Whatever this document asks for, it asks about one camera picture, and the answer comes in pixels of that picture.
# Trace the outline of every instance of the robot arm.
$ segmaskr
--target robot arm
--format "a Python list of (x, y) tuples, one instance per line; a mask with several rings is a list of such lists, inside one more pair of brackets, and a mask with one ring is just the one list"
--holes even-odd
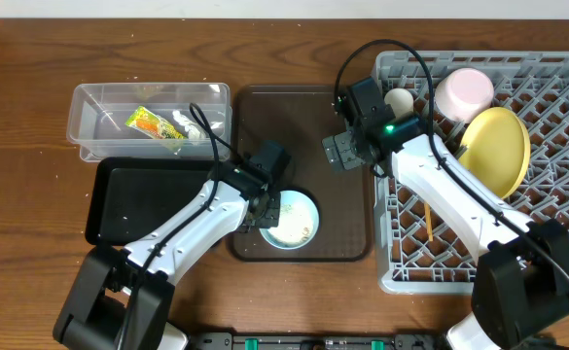
[[(452, 156), (439, 136), (436, 135), (435, 138), (438, 151), (446, 158), (448, 166), (492, 207), (524, 231), (528, 231), (526, 224), (532, 222), (532, 219), (516, 211), (486, 188)], [(438, 166), (426, 135), (417, 136), (404, 143), (403, 149), (392, 155), (392, 171), (395, 179), (429, 203), (454, 230), (475, 263), (479, 261), (480, 255), (487, 253), (489, 243), (507, 243), (516, 238), (516, 234), (510, 229), (497, 225), (491, 214)]]
[[(537, 225), (503, 202), (435, 135), (433, 143), (445, 160), (440, 166), (426, 134), (427, 121), (417, 115), (396, 120), (373, 78), (347, 87), (335, 103), (347, 130), (323, 140), (332, 168), (341, 171), (368, 164), (375, 176), (393, 176), (434, 208), (477, 263), (473, 314), (448, 332), (454, 350), (514, 348), (569, 315), (569, 283), (561, 272), (539, 259), (532, 243), (497, 223), (445, 168), (498, 217), (527, 232), (569, 275), (569, 233), (559, 222)], [(521, 268), (518, 257), (530, 264)]]
[[(204, 204), (213, 190), (213, 184), (212, 180), (207, 181), (196, 198), (165, 224), (124, 246), (129, 252), (128, 260), (137, 266), (143, 266), (154, 245)], [(175, 286), (213, 244), (243, 224), (248, 207), (249, 201), (241, 196), (239, 190), (227, 183), (220, 183), (211, 206), (167, 242), (148, 271), (152, 274), (159, 271), (165, 273), (167, 281)]]
[[(257, 154), (240, 164), (220, 164), (219, 178), (208, 180), (191, 203), (155, 231), (121, 251), (106, 245), (94, 247), (61, 309), (53, 338), (73, 350), (115, 349), (126, 310), (119, 301), (105, 296), (105, 291), (130, 293), (155, 245), (171, 237), (147, 266), (132, 305), (124, 349), (182, 350), (186, 336), (166, 322), (175, 285), (229, 232), (242, 226), (278, 225), (277, 183), (289, 160), (279, 145), (267, 141)], [(215, 181), (217, 191), (209, 207), (178, 228), (203, 207)]]

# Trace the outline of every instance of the yellow plate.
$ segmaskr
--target yellow plate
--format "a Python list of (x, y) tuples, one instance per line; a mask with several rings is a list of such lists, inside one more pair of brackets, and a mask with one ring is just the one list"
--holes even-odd
[(526, 175), (530, 138), (512, 111), (490, 108), (468, 126), (461, 145), (467, 148), (459, 162), (501, 198), (513, 193)]

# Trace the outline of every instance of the brown tray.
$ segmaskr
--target brown tray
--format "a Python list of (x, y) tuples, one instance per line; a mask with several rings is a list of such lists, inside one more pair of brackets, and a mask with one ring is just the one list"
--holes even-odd
[(328, 86), (250, 86), (234, 101), (234, 130), (240, 153), (258, 151), (264, 140), (286, 148), (292, 160), (285, 189), (309, 194), (319, 207), (320, 227), (296, 250), (269, 245), (257, 229), (236, 232), (231, 251), (243, 261), (342, 262), (362, 259), (371, 249), (371, 175), (359, 168), (334, 173), (321, 140), (344, 131), (334, 114)]

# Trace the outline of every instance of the snack wrapper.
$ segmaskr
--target snack wrapper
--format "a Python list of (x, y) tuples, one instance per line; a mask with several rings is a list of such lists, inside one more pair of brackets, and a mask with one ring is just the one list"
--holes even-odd
[(148, 111), (144, 106), (139, 106), (125, 124), (158, 140), (185, 138), (180, 132), (176, 131), (174, 125)]

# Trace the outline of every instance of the small bowl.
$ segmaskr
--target small bowl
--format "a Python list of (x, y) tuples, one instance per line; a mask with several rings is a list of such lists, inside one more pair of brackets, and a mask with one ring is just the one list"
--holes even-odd
[(455, 122), (471, 122), (491, 106), (494, 85), (474, 68), (461, 68), (450, 73), (436, 89), (436, 105), (440, 112)]
[(272, 235), (271, 230), (273, 229), (273, 227), (261, 228), (260, 229), (261, 235), (263, 236), (265, 241), (267, 241), (270, 245), (272, 245), (275, 248), (288, 249), (288, 250), (299, 249), (304, 245), (306, 245), (310, 240), (312, 240), (312, 238), (316, 234), (316, 231), (319, 229), (319, 210), (316, 207), (316, 204), (314, 204), (314, 201), (312, 201), (312, 199), (310, 199), (310, 197), (308, 197), (307, 195), (297, 191), (282, 191), (280, 193), (280, 221), (282, 220), (281, 210), (284, 205), (292, 205), (293, 207), (303, 208), (304, 210), (307, 211), (312, 221), (312, 230), (308, 238), (306, 240), (300, 241), (297, 244), (282, 242), (275, 239), (275, 237)]

